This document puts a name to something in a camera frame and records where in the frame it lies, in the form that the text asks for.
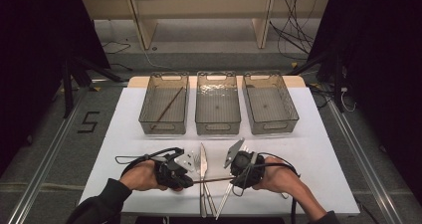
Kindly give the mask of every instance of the white table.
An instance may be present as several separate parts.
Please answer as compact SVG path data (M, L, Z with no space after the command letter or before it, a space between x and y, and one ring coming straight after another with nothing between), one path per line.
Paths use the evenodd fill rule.
M241 83L238 83L242 116L240 133L215 137L198 136L196 133L196 80L191 78L190 83L186 134L172 137L145 135L138 118L146 88L123 89L81 202L99 195L108 178L120 177L125 165L117 164L114 161L116 156L144 155L166 147L182 147L185 151L199 153L200 142L203 142L208 158L207 178L216 178L228 175L230 168L223 168L227 150L238 139L245 137L245 145L250 150L273 153L289 161L326 210L334 210L338 216L354 216L359 213L308 88L292 87L287 83L300 117L292 133L255 136L251 134ZM194 180L199 179L196 172L188 175ZM228 181L208 184L216 208L227 184ZM289 215L291 204L291 197L284 199L273 192L248 188L242 197L230 195L221 216ZM125 201L122 212L135 215L200 216L199 185L178 193L171 190L134 191ZM304 214L299 205L297 213Z

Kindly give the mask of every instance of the transparent plastic bin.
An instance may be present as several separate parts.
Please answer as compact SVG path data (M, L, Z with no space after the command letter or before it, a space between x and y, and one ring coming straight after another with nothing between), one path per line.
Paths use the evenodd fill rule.
M239 95L234 72L198 72L196 131L202 134L238 134Z
M145 134L184 134L189 98L189 76L153 73L149 77L139 122Z
M299 116L279 71L246 73L242 86L252 134L294 130Z

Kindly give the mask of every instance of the black sleeve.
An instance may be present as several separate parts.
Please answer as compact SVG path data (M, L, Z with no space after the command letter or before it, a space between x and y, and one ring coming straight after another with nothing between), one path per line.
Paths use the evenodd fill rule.
M333 211L329 211L325 216L320 218L318 221L313 222L312 224L340 224L340 222L335 216L335 213Z
M67 224L112 223L119 218L123 202L130 196L129 190L121 182L109 179L99 196L90 197L82 202L68 218Z

